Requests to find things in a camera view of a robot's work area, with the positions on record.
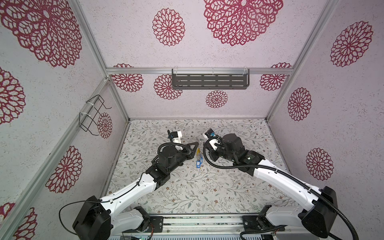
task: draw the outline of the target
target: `small red flower pattern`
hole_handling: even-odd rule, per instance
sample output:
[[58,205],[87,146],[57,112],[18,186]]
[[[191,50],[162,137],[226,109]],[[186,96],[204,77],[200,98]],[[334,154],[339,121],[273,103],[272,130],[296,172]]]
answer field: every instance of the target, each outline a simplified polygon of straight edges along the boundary
[[164,99],[178,98],[183,90],[175,90],[172,87],[172,76],[169,74],[163,74],[156,78],[154,86],[157,95]]
[[174,46],[184,37],[183,18],[173,9],[164,8],[158,11],[152,24],[153,33],[165,46]]
[[[272,66],[273,68],[290,68],[289,63],[278,63]],[[263,74],[260,78],[260,86],[268,91],[279,89],[283,84],[287,75],[285,74]]]
[[360,21],[344,29],[331,48],[331,61],[338,67],[348,66],[363,56],[372,41],[372,26]]
[[[117,64],[115,68],[133,68],[129,64]],[[141,74],[114,74],[111,75],[113,82],[127,92],[136,92],[143,87],[143,78]]]
[[102,113],[97,121],[100,136],[108,138],[112,133],[112,120],[108,113]]
[[319,180],[327,180],[333,173],[331,156],[321,148],[312,149],[307,155],[307,168],[311,175]]
[[0,224],[4,221],[10,210],[13,208],[15,203],[7,202],[0,207]]
[[24,106],[23,87],[9,72],[0,68],[0,125],[18,118]]
[[224,91],[214,90],[205,98],[205,102],[211,108],[220,108],[227,103],[228,95]]
[[80,58],[80,28],[66,0],[0,0],[0,15],[38,60],[66,68]]
[[37,227],[36,218],[37,214],[35,213],[35,208],[31,207],[29,209],[28,215],[24,217],[22,224],[13,235],[13,240],[31,240],[35,235],[35,230]]
[[244,45],[266,32],[283,0],[204,0],[208,29],[221,43]]
[[50,192],[64,193],[68,191],[79,179],[83,167],[82,162],[79,150],[70,146],[45,186]]
[[311,95],[307,89],[296,89],[288,101],[289,116],[295,121],[303,120],[310,112],[311,103]]

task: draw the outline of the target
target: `floral patterned mat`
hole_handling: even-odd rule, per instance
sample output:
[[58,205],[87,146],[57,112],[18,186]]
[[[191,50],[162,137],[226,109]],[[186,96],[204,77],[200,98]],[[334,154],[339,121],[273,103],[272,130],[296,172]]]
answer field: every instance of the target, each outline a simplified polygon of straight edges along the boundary
[[[264,155],[286,171],[269,129],[262,119],[221,120],[133,120],[129,127],[109,193],[140,177],[156,156],[157,148],[167,139],[167,130],[182,131],[183,143],[200,140],[212,128],[220,136],[235,133],[246,149]],[[221,165],[231,165],[218,160]],[[188,160],[171,173],[162,187],[133,203],[126,210],[142,206],[150,214],[164,213],[252,213],[264,205],[294,206],[292,198],[269,183],[237,169],[221,170],[203,160],[196,168],[196,158]]]

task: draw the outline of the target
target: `red doily pattern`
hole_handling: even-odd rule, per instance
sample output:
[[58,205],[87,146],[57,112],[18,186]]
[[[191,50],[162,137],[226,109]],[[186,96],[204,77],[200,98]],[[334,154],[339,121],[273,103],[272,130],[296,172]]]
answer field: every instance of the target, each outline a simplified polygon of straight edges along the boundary
[[357,61],[372,41],[372,26],[360,21],[344,29],[331,49],[331,61],[338,67],[348,66]]
[[[273,68],[290,68],[289,63],[278,63],[272,66]],[[260,86],[268,91],[279,89],[283,84],[287,75],[285,74],[263,74],[260,78]]]
[[155,88],[157,95],[168,100],[178,98],[183,92],[183,90],[173,89],[172,76],[169,74],[158,76],[153,87]]
[[[129,64],[117,64],[115,68],[133,68]],[[113,82],[127,92],[136,92],[143,87],[143,78],[141,74],[114,74],[111,75]]]
[[0,207],[0,224],[4,221],[5,217],[8,215],[9,211],[13,208],[14,205],[15,203],[7,202]]
[[0,0],[0,15],[37,59],[66,68],[80,57],[80,29],[66,0]]
[[184,37],[185,28],[182,17],[173,9],[163,8],[152,21],[153,33],[166,46],[178,44]]
[[35,213],[35,208],[31,207],[29,209],[28,215],[24,217],[22,224],[13,235],[13,240],[31,240],[35,235],[35,230],[37,227],[36,218],[37,214]]
[[331,156],[321,148],[312,149],[307,155],[307,168],[311,175],[319,180],[327,180],[333,173]]
[[112,120],[108,113],[102,113],[97,121],[100,136],[108,138],[112,133]]
[[289,116],[295,121],[303,120],[310,112],[311,103],[311,95],[307,89],[296,89],[288,101]]
[[208,29],[221,43],[244,45],[265,33],[283,0],[204,0]]
[[0,68],[0,124],[19,117],[25,106],[25,95],[19,81]]
[[50,192],[64,193],[68,191],[79,179],[83,167],[82,162],[79,150],[70,146],[45,186]]
[[205,102],[211,108],[220,108],[227,103],[228,95],[224,91],[214,90],[205,98]]

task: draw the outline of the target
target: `wire rack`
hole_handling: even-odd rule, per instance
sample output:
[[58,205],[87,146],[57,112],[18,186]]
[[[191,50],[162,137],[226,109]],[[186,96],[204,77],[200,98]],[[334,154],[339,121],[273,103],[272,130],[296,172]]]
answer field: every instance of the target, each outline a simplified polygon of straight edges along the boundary
[[[98,102],[100,102],[101,105],[100,105],[98,108],[96,108],[95,105],[96,105]],[[80,127],[82,130],[84,130],[85,132],[90,132],[90,133],[91,133],[92,135],[94,135],[94,136],[98,136],[98,135],[99,135],[99,134],[93,134],[89,128],[91,127],[92,123],[94,123],[96,126],[98,126],[98,124],[95,122],[94,119],[95,119],[95,117],[96,117],[98,114],[101,115],[101,113],[100,113],[100,109],[101,109],[101,107],[104,107],[105,109],[111,109],[111,108],[112,108],[112,107],[107,108],[107,107],[104,105],[104,102],[105,102],[104,99],[103,99],[99,94],[98,94],[98,95],[95,95],[94,97],[92,97],[91,99],[89,99],[88,101],[86,101],[86,103],[92,105],[92,108],[91,108],[87,113],[84,113],[84,112],[79,113],[79,127]],[[91,112],[92,109],[95,109],[95,110],[96,110],[96,113],[95,113],[95,115],[94,115],[93,117],[90,115],[90,112]],[[91,122],[89,123],[88,126],[86,126],[86,125],[84,125],[83,123],[84,123],[88,118],[91,120]]]

